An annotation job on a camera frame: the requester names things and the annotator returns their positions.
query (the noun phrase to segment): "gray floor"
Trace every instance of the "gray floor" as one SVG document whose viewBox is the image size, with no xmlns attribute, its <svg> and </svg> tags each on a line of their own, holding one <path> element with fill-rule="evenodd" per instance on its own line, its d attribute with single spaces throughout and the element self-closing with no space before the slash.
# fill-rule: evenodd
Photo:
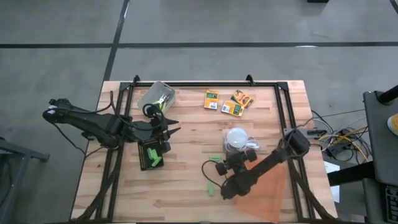
<svg viewBox="0 0 398 224">
<path fill-rule="evenodd" d="M 0 44 L 111 43 L 123 0 L 0 2 Z M 398 41 L 388 0 L 132 0 L 121 42 Z M 41 113 L 51 98 L 96 106 L 110 49 L 0 49 L 0 136 L 51 153 L 32 162 L 14 223 L 68 220 L 83 156 Z M 305 80 L 320 114 L 363 108 L 398 82 L 398 47 L 119 49 L 111 80 Z M 326 119 L 339 128 L 363 112 Z M 62 126 L 77 145 L 79 130 Z"/>
</svg>

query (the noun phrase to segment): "green marker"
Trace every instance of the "green marker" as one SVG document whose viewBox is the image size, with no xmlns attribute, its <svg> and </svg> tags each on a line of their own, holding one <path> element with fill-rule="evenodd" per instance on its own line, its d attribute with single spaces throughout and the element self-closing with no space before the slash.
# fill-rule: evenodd
<svg viewBox="0 0 398 224">
<path fill-rule="evenodd" d="M 152 157 L 152 149 L 151 148 L 147 148 L 147 152 L 148 152 L 149 159 L 154 159 Z"/>
<path fill-rule="evenodd" d="M 158 155 L 156 153 L 156 149 L 152 149 L 150 152 L 151 152 L 152 158 L 156 160 L 158 158 Z"/>
<path fill-rule="evenodd" d="M 209 156 L 209 160 L 220 161 L 221 160 L 221 156 Z"/>
<path fill-rule="evenodd" d="M 210 196 L 214 195 L 214 185 L 210 181 L 208 182 L 208 188 L 209 188 L 209 195 Z"/>
<path fill-rule="evenodd" d="M 161 160 L 161 157 L 156 158 L 155 161 L 152 163 L 152 167 L 155 167 Z"/>
<path fill-rule="evenodd" d="M 209 156 L 209 160 L 218 162 L 218 161 L 222 160 L 222 158 L 221 158 L 221 156 Z M 207 186 L 208 186 L 208 190 L 209 190 L 209 196 L 213 196 L 214 195 L 214 185 L 213 185 L 213 183 L 211 183 L 208 180 Z"/>
</svg>

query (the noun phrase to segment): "butcher block tabletop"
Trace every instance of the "butcher block tabletop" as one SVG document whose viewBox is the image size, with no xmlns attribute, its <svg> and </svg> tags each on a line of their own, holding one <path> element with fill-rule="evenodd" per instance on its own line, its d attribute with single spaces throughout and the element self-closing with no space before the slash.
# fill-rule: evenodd
<svg viewBox="0 0 398 224">
<path fill-rule="evenodd" d="M 310 104 L 301 80 L 287 81 L 297 125 L 304 124 L 312 117 Z M 120 82 L 104 82 L 98 109 L 109 104 L 110 91 L 114 92 L 116 103 Z M 140 170 L 137 143 L 126 143 L 124 147 L 121 173 L 119 177 L 114 222 L 266 222 L 265 220 L 236 206 L 236 198 L 223 200 L 220 188 L 215 186 L 214 195 L 208 195 L 208 181 L 201 172 L 201 165 L 209 156 L 223 156 L 224 134 L 231 128 L 243 128 L 248 136 L 255 137 L 261 147 L 257 151 L 259 159 L 266 157 L 275 149 L 282 137 L 278 107 L 273 87 L 173 87 L 176 101 L 166 112 L 165 117 L 179 121 L 169 129 L 181 127 L 171 135 L 171 151 L 164 154 L 164 166 L 155 170 Z M 242 117 L 222 113 L 221 107 L 237 89 L 254 99 Z M 130 115 L 134 121 L 148 119 L 137 107 L 137 102 L 148 87 L 134 87 Z M 204 109 L 207 90 L 219 91 L 218 109 Z M 282 102 L 287 124 L 289 116 L 282 94 Z M 110 108 L 102 113 L 113 113 Z M 99 148 L 99 143 L 91 141 L 87 153 Z M 71 218 L 81 215 L 98 193 L 103 175 L 106 149 L 90 155 L 83 164 Z M 326 210 L 336 217 L 336 208 L 331 195 L 322 154 L 313 146 L 304 157 L 311 191 Z M 287 163 L 280 164 L 280 170 L 287 170 Z M 225 177 L 217 174 L 214 165 L 207 164 L 205 172 L 214 181 L 222 184 Z M 283 176 L 282 200 L 278 209 L 280 222 L 295 222 L 292 186 L 289 175 Z M 257 200 L 272 201 L 274 193 L 264 194 Z M 103 216 L 108 211 L 110 190 L 105 198 Z M 306 206 L 300 192 L 304 215 Z"/>
</svg>

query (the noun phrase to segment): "orange box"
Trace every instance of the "orange box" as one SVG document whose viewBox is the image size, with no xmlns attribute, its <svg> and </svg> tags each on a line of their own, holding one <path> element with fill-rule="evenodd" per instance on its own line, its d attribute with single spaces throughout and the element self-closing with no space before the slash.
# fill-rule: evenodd
<svg viewBox="0 0 398 224">
<path fill-rule="evenodd" d="M 236 90 L 234 95 L 231 97 L 231 100 L 239 103 L 245 108 L 249 107 L 249 105 L 253 102 L 253 99 L 241 90 Z"/>
<path fill-rule="evenodd" d="M 205 108 L 217 110 L 218 91 L 206 91 Z"/>
<path fill-rule="evenodd" d="M 243 114 L 243 106 L 234 103 L 232 101 L 225 101 L 224 105 L 221 109 L 221 112 L 224 113 L 229 113 L 231 115 L 235 115 L 235 116 L 242 116 Z"/>
</svg>

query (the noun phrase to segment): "orange towel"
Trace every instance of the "orange towel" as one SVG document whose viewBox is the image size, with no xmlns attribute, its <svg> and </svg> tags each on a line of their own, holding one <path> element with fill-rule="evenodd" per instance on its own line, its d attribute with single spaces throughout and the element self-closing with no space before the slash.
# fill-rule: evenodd
<svg viewBox="0 0 398 224">
<path fill-rule="evenodd" d="M 246 162 L 245 165 L 251 169 L 261 161 L 262 159 L 259 157 L 254 162 Z M 257 184 L 251 187 L 250 193 L 243 197 L 236 197 L 236 208 L 263 221 L 277 223 L 287 174 L 286 163 L 275 166 L 258 179 Z"/>
</svg>

